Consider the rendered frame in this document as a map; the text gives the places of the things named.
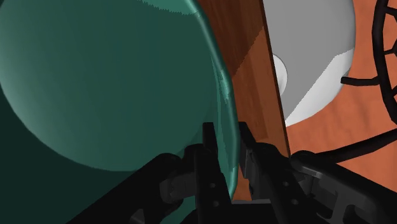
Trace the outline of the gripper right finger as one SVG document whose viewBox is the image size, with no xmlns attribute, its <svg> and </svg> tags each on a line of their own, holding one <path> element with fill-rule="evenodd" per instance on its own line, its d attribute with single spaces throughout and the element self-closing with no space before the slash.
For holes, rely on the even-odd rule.
<svg viewBox="0 0 397 224">
<path fill-rule="evenodd" d="M 335 150 L 289 158 L 239 122 L 240 167 L 254 202 L 269 200 L 275 224 L 397 224 L 397 192 L 342 166 L 397 140 L 397 129 Z"/>
</svg>

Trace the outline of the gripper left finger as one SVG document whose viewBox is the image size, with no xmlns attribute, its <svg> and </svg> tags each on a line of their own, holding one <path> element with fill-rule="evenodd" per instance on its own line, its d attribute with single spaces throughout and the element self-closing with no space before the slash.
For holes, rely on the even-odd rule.
<svg viewBox="0 0 397 224">
<path fill-rule="evenodd" d="M 211 122 L 202 126 L 202 142 L 187 146 L 183 157 L 156 156 L 66 224 L 160 224 L 188 197 L 195 198 L 195 209 L 181 224 L 225 220 L 231 199 Z"/>
</svg>

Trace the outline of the teal bowl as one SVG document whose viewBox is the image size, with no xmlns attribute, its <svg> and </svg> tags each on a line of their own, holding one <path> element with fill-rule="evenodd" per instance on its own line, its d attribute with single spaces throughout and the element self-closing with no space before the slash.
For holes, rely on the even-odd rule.
<svg viewBox="0 0 397 224">
<path fill-rule="evenodd" d="M 0 0 L 0 224 L 67 224 L 205 122 L 233 195 L 232 82 L 197 0 Z"/>
</svg>

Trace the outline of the brown wooden table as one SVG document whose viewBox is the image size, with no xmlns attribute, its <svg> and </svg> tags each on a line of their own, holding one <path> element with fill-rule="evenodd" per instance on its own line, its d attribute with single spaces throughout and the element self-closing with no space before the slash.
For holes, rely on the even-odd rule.
<svg viewBox="0 0 397 224">
<path fill-rule="evenodd" d="M 197 0 L 232 80 L 239 121 L 254 138 L 291 155 L 263 0 Z"/>
</svg>

